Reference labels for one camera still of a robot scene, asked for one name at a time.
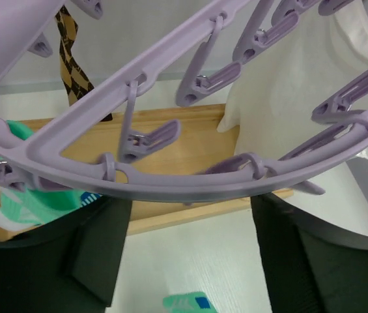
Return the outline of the green sock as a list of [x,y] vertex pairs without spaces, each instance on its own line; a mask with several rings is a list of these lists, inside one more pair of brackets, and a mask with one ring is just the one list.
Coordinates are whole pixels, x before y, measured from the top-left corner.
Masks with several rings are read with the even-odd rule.
[[181,293],[163,298],[165,312],[216,313],[217,310],[205,293],[201,291]]
[[0,187],[0,228],[22,231],[57,220],[101,198],[83,190],[24,192]]

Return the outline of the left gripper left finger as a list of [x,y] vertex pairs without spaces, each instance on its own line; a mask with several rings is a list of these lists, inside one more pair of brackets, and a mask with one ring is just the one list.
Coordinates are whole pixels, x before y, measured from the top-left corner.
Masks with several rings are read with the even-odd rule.
[[104,312],[131,210],[131,201],[104,196],[0,241],[0,312]]

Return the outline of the purple round clip hanger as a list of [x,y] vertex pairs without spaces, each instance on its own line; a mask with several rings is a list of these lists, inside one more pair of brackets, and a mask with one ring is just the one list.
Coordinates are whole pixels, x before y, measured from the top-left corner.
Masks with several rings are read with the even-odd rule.
[[[105,115],[123,103],[134,104],[163,70],[193,46],[199,49],[177,91],[176,103],[181,106],[235,81],[249,49],[265,51],[294,29],[300,13],[310,7],[310,3],[283,1],[274,14],[274,26],[263,35],[257,34],[258,23],[249,22],[232,62],[210,78],[201,76],[199,70],[219,32],[244,5],[244,1],[209,3],[26,140],[13,135],[0,118],[0,186],[46,192],[78,188],[132,200],[183,203],[255,196],[285,187],[321,194],[310,178],[368,147],[368,110],[350,109],[368,93],[368,70],[314,110],[313,119],[327,123],[327,129],[279,160],[244,153],[195,175],[153,175],[131,166],[131,155],[146,157],[177,138],[180,125],[175,120],[149,134],[125,132],[118,158],[104,153],[90,164],[61,156]],[[62,1],[0,1],[0,81],[62,6]]]

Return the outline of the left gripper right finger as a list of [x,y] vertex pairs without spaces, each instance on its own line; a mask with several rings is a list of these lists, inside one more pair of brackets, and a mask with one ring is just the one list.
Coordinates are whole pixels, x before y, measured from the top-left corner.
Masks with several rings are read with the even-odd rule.
[[368,313],[368,236],[273,194],[250,202],[273,312]]

